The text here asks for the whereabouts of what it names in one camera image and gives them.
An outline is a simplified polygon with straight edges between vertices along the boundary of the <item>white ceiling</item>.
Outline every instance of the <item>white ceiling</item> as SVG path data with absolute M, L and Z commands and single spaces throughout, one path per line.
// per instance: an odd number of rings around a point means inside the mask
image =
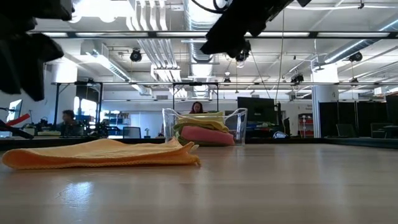
M 333 7 L 340 0 L 313 0 L 308 7 Z M 167 4 L 174 6 L 182 5 L 182 0 L 173 0 L 172 2 L 167 1 Z M 358 5 L 359 0 L 346 0 L 340 6 L 354 6 Z M 366 5 L 372 6 L 395 6 L 398 7 L 398 1 L 396 0 L 368 0 L 365 1 Z M 298 6 L 296 2 L 293 2 L 291 6 Z M 328 11 L 308 11 L 308 10 L 285 10 L 284 18 L 284 29 L 285 30 L 327 30 L 327 31 L 372 31 L 382 21 L 385 21 L 389 17 L 397 13 L 396 9 L 344 9 L 334 10 L 327 17 L 322 20 L 317 26 L 314 26 Z M 282 30 L 283 13 L 280 13 L 272 22 L 268 23 L 267 30 Z M 185 30 L 184 28 L 184 13 L 182 11 L 167 11 L 167 25 L 170 30 Z M 128 30 L 126 27 L 125 18 L 117 18 L 112 23 L 104 23 L 100 19 L 95 17 L 84 17 L 80 22 L 71 24 L 68 22 L 59 21 L 39 21 L 37 30 L 77 30 L 77 31 L 109 31 L 109 30 Z M 132 63 L 129 59 L 129 54 L 132 52 L 132 48 L 139 47 L 136 40 L 96 40 L 104 43 L 109 47 L 109 56 L 123 67 L 126 71 L 130 72 L 136 80 L 148 81 L 150 80 L 150 62 L 144 55 L 143 60 L 139 63 Z M 349 40 L 331 40 L 331 39 L 319 39 L 317 40 L 317 53 L 327 54 L 332 52 L 339 47 L 348 43 Z M 181 43 L 181 40 L 172 39 L 172 45 L 174 48 L 175 58 L 177 59 L 178 65 L 181 67 L 181 76 L 186 77 L 189 73 L 188 62 L 188 48 L 186 44 Z M 397 40 L 382 40 L 365 50 L 361 51 L 364 55 L 364 60 L 377 55 L 385 50 L 388 50 L 398 45 Z M 294 60 L 294 55 L 297 59 L 305 59 L 308 56 L 315 53 L 314 40 L 293 40 L 285 39 L 283 41 L 283 54 L 282 60 L 279 59 L 279 55 L 282 48 L 281 40 L 251 40 L 253 55 L 248 58 L 243 68 L 236 68 L 235 61 L 230 62 L 230 58 L 224 55 L 217 55 L 216 61 L 220 63 L 215 65 L 213 73 L 218 80 L 221 81 L 224 76 L 224 72 L 231 72 L 231 81 L 235 82 L 236 72 L 238 73 L 239 82 L 253 82 L 259 80 L 259 73 L 254 63 L 254 59 L 257 62 L 258 69 L 265 80 L 276 81 L 279 75 L 286 74 L 291 68 L 300 63 L 300 60 Z M 79 57 L 82 62 L 86 62 L 86 57 L 79 56 L 76 52 L 71 54 Z M 368 72 L 371 70 L 377 70 L 378 68 L 387 65 L 388 63 L 398 61 L 398 50 L 390 52 L 389 54 L 378 57 L 368 63 L 364 63 L 352 70 L 342 72 L 339 74 L 340 80 L 346 80 L 351 78 L 353 75 Z M 339 65 L 344 65 L 346 62 L 340 62 Z M 94 71 L 97 72 L 98 79 L 106 81 L 117 81 L 112 73 L 107 69 L 101 68 L 100 65 L 88 64 Z M 309 71 L 303 71 L 305 78 L 309 81 Z M 384 73 L 366 81 L 373 81 L 384 77 L 398 76 L 398 67 L 389 72 Z

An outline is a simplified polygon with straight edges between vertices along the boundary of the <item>transparent container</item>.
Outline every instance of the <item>transparent container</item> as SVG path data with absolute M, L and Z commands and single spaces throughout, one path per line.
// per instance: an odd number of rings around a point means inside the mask
M 202 121 L 217 120 L 222 121 L 229 129 L 228 132 L 233 135 L 235 145 L 243 145 L 246 135 L 247 114 L 248 109 L 246 108 L 238 108 L 227 116 L 215 115 L 214 113 L 181 115 L 173 109 L 163 109 L 164 136 L 166 142 L 172 138 L 178 138 L 177 132 L 174 130 L 174 126 L 176 124 L 180 124 L 181 120 L 184 118 L 199 119 Z

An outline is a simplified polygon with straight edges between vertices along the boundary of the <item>wooden table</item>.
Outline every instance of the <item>wooden table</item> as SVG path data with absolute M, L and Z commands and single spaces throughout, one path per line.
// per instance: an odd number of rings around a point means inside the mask
M 398 151 L 200 147 L 202 167 L 14 171 L 0 223 L 398 223 Z

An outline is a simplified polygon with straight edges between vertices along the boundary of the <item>ceiling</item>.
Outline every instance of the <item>ceiling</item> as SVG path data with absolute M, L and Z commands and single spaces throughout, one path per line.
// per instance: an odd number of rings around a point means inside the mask
M 339 2 L 341 2 L 339 7 L 359 5 L 359 0 L 313 0 L 307 7 L 333 7 Z M 184 27 L 184 12 L 180 10 L 182 8 L 182 0 L 166 1 L 166 5 L 166 21 L 169 30 L 186 30 Z M 396 0 L 368 0 L 365 1 L 365 5 L 398 7 L 398 2 Z M 293 2 L 290 6 L 299 5 Z M 396 12 L 396 8 L 340 9 L 332 11 L 285 9 L 284 13 L 281 12 L 272 22 L 267 24 L 267 30 L 376 31 L 375 27 L 378 24 L 393 16 Z M 75 30 L 82 32 L 111 30 L 128 31 L 126 20 L 123 17 L 119 17 L 111 23 L 102 22 L 97 17 L 84 17 L 81 21 L 74 24 L 52 20 L 39 20 L 36 29 L 51 31 Z M 330 53 L 344 46 L 349 41 L 350 40 L 336 39 L 318 39 L 317 41 L 312 39 L 252 39 L 252 55 L 246 60 L 243 68 L 236 68 L 235 60 L 223 54 L 216 55 L 216 65 L 213 66 L 214 80 L 222 82 L 224 73 L 230 72 L 232 82 L 236 80 L 238 82 L 258 82 L 261 81 L 260 75 L 264 81 L 277 82 L 278 79 L 282 77 L 282 79 L 286 78 L 289 82 L 289 77 L 292 74 L 289 74 L 288 71 L 298 65 L 301 60 L 315 55 L 315 53 L 318 55 Z M 152 81 L 149 75 L 151 62 L 146 57 L 143 50 L 141 51 L 143 53 L 141 62 L 133 63 L 129 59 L 132 49 L 134 47 L 140 47 L 137 40 L 103 39 L 96 40 L 95 42 L 96 44 L 106 45 L 109 48 L 109 57 L 120 67 L 125 69 L 125 71 L 129 72 L 129 75 L 135 80 Z M 396 45 L 398 45 L 397 40 L 382 40 L 377 42 L 361 51 L 364 55 L 363 60 L 391 49 Z M 188 45 L 183 44 L 181 39 L 172 39 L 172 47 L 177 63 L 181 68 L 181 77 L 187 78 L 190 73 Z M 90 58 L 84 54 L 80 55 L 80 53 L 81 52 L 71 52 L 70 54 L 79 58 L 86 66 L 92 68 L 91 71 L 94 71 L 96 80 L 121 82 L 121 80 L 115 77 L 109 70 L 101 65 L 90 63 Z M 398 61 L 398 50 L 370 60 L 361 66 L 355 67 L 353 70 L 348 69 L 344 72 L 340 72 L 338 76 L 340 80 L 349 80 L 352 76 L 377 70 L 382 66 L 396 61 Z M 340 67 L 339 71 L 345 70 L 347 68 L 347 66 L 345 66 L 347 63 L 349 62 L 338 62 L 338 66 Z M 303 73 L 305 81 L 309 82 L 310 70 L 304 67 L 300 72 Z M 378 74 L 363 81 L 376 81 L 386 77 L 391 77 L 391 80 L 394 80 L 394 77 L 398 78 L 398 66 L 387 73 Z M 115 87 L 109 87 L 109 89 L 125 90 L 124 88 Z

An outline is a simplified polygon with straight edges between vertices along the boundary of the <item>monitor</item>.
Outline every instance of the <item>monitor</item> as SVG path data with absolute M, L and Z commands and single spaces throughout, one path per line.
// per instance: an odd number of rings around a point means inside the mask
M 21 115 L 22 100 L 16 100 L 10 103 L 8 108 L 7 122 L 19 118 Z
M 248 109 L 248 121 L 277 124 L 273 99 L 238 97 L 238 108 Z

